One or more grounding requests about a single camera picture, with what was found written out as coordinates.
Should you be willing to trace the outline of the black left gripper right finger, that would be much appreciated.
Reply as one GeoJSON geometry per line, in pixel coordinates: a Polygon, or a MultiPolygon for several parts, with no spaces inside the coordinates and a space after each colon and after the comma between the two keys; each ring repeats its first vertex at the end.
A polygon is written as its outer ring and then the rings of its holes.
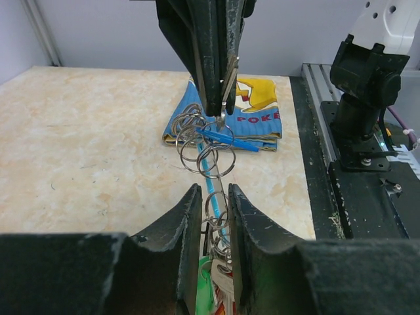
{"type": "Polygon", "coordinates": [[[418,314],[417,240],[304,240],[228,188],[238,314],[418,314]]]}

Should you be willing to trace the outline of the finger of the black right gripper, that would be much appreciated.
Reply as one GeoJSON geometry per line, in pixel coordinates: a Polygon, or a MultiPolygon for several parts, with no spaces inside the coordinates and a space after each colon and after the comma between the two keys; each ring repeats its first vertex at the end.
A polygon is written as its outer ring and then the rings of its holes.
{"type": "Polygon", "coordinates": [[[216,1],[156,1],[159,28],[192,76],[205,114],[220,114],[216,1]]]}
{"type": "MultiPolygon", "coordinates": [[[[216,114],[221,114],[221,94],[222,81],[226,75],[228,59],[232,55],[239,57],[239,45],[242,38],[245,19],[253,14],[255,9],[255,1],[217,1],[218,9],[218,40],[219,40],[219,89],[220,96],[217,100],[220,108],[216,110],[216,114]]],[[[234,111],[236,99],[236,81],[231,88],[226,114],[231,115],[234,111]]]]}

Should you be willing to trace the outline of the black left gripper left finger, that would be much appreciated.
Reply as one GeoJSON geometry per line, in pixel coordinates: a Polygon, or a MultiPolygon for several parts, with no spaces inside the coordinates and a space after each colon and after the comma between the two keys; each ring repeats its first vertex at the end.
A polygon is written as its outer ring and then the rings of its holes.
{"type": "Polygon", "coordinates": [[[201,187],[129,236],[2,234],[2,314],[193,314],[201,187]]]}

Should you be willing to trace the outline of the blue key tag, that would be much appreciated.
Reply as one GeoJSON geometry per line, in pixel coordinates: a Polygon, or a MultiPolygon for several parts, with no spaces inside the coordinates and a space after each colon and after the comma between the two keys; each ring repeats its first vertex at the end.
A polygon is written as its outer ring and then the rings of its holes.
{"type": "Polygon", "coordinates": [[[205,130],[204,128],[196,127],[196,132],[212,140],[213,142],[219,142],[221,144],[226,144],[229,148],[238,148],[242,150],[247,150],[250,152],[258,152],[259,148],[240,139],[236,139],[233,136],[224,135],[222,133],[205,130]]]}

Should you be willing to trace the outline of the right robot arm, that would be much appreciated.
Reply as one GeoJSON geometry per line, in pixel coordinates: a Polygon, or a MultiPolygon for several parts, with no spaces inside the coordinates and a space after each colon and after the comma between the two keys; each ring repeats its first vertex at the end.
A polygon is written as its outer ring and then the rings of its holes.
{"type": "MultiPolygon", "coordinates": [[[[239,44],[254,1],[157,1],[159,28],[192,75],[206,115],[223,128],[234,111],[239,44]]],[[[340,44],[330,79],[361,106],[350,122],[395,103],[419,24],[418,1],[367,1],[340,44]]]]}

